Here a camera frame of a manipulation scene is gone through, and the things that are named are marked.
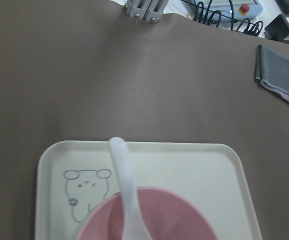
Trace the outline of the small pink bowl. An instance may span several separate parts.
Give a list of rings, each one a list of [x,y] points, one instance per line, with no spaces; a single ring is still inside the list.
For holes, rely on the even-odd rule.
[[[188,200],[167,189],[137,189],[142,217],[154,240],[216,240],[211,224]],[[77,240],[120,240],[124,226],[121,195],[103,205],[87,221]]]

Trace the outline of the white ceramic spoon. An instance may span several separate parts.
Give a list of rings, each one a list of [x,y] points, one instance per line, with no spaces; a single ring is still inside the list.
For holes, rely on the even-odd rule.
[[[108,141],[110,156],[120,187],[123,206],[123,240],[151,240],[152,237],[144,222],[137,186],[133,173],[132,160],[126,142],[120,137]]]

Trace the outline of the green bowl stack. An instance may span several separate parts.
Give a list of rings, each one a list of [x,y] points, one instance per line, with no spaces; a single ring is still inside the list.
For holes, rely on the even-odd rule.
[[[116,197],[120,197],[120,193],[119,192],[117,192],[117,193],[113,194],[112,196],[106,198],[105,200],[103,200],[102,202],[97,204],[94,208],[92,208],[91,211],[89,211],[86,214],[86,216],[82,219],[82,221],[76,227],[71,239],[72,240],[77,240],[78,237],[80,236],[81,232],[82,232],[82,229],[86,226],[89,218],[92,217],[93,214],[95,214],[102,206],[104,206],[106,203],[108,203],[109,201],[111,201],[112,199],[114,199]]]

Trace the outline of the white serving tray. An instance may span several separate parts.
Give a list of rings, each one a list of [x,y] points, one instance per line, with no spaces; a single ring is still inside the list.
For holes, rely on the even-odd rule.
[[[262,238],[239,156],[211,143],[128,142],[138,186],[193,203],[222,240]],[[42,154],[37,169],[37,240],[71,240],[97,205],[119,191],[106,141],[66,140]]]

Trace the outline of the blue teach pendant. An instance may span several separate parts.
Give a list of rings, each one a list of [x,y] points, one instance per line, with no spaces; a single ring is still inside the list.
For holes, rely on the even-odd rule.
[[[202,12],[202,18],[205,17],[207,10],[206,19],[214,12],[220,11],[223,22],[229,22],[232,16],[235,20],[254,19],[263,11],[258,0],[188,0],[187,2],[191,4],[194,12],[197,10],[198,3],[203,3],[203,8],[200,6],[197,14],[200,16]]]

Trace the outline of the grey folded cloth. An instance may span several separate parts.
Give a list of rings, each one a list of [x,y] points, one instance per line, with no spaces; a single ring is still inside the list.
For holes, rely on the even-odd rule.
[[[289,103],[289,58],[266,45],[256,48],[255,81]]]

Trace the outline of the aluminium frame post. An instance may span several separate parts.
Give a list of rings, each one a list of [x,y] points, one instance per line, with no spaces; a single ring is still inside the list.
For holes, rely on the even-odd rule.
[[[124,8],[129,17],[158,23],[168,3],[168,0],[126,0]]]

